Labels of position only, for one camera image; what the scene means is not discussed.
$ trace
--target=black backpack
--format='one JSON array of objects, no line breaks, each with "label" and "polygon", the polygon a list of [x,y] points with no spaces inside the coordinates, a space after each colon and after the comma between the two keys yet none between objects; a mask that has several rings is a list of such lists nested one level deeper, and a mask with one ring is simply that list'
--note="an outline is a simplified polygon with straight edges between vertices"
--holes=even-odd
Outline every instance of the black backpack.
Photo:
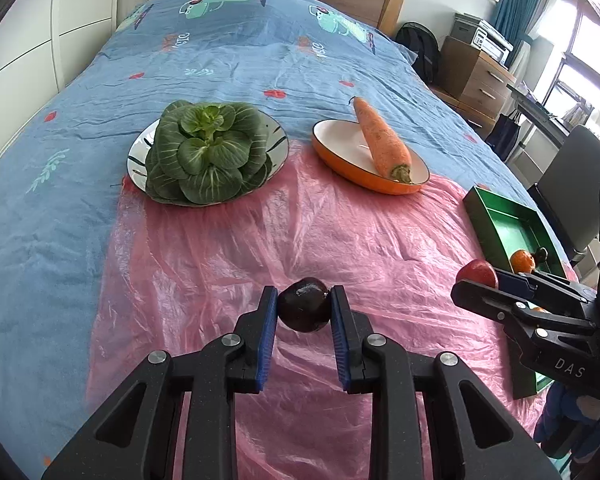
[{"label": "black backpack", "polygon": [[431,31],[419,23],[405,23],[396,34],[395,41],[418,54],[413,69],[425,83],[433,83],[438,73],[440,50]]}]

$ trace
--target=pink plastic sheet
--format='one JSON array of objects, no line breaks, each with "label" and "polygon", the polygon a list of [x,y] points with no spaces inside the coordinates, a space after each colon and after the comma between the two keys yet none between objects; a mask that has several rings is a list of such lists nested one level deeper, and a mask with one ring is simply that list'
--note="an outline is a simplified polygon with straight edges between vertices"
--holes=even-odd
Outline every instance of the pink plastic sheet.
[{"label": "pink plastic sheet", "polygon": [[[88,405],[151,350],[193,352],[230,332],[265,285],[283,290],[315,276],[344,285],[352,308],[408,350],[456,352],[531,431],[544,399],[511,399],[502,330],[449,298],[458,269],[482,257],[464,194],[435,175],[415,195],[376,194],[298,142],[265,187],[223,205],[160,205],[126,178],[93,327]],[[343,393],[328,326],[301,334],[279,323],[265,391],[235,403],[242,480],[367,477],[370,396]]]}]

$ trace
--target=striped plate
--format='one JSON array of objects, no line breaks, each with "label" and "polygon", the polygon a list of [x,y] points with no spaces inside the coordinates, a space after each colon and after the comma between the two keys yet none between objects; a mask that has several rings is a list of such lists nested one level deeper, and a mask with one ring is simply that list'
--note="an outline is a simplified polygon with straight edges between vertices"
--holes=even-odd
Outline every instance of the striped plate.
[{"label": "striped plate", "polygon": [[[282,165],[285,163],[289,155],[289,139],[286,138],[285,131],[282,126],[266,113],[258,111],[262,119],[269,140],[267,141],[267,153],[271,158],[272,170],[267,180],[274,176]],[[155,129],[160,120],[155,121],[142,132],[131,145],[129,155],[126,158],[126,170],[129,172],[131,180],[144,191],[146,185],[146,170],[144,168],[144,160],[149,148],[154,144]]]}]

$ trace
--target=gray chair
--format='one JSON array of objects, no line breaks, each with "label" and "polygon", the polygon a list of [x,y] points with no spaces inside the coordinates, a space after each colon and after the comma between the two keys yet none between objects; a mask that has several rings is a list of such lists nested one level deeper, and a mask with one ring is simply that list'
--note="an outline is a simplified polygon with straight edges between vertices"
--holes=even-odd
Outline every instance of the gray chair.
[{"label": "gray chair", "polygon": [[529,195],[554,229],[571,263],[598,234],[600,140],[576,126]]}]

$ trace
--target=green tray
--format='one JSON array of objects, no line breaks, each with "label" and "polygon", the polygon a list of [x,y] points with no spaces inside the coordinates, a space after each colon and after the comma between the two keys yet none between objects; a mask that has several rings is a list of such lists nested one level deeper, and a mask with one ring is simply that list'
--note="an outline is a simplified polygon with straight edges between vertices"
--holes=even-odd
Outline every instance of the green tray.
[{"label": "green tray", "polygon": [[[566,278],[555,246],[535,210],[479,187],[472,187],[463,201],[484,257],[492,266],[512,272],[509,258],[514,252],[526,249],[535,253],[544,247],[547,260],[538,269]],[[520,349],[515,342],[507,339],[507,346],[514,399],[534,396],[551,384],[548,377],[520,364]]]}]

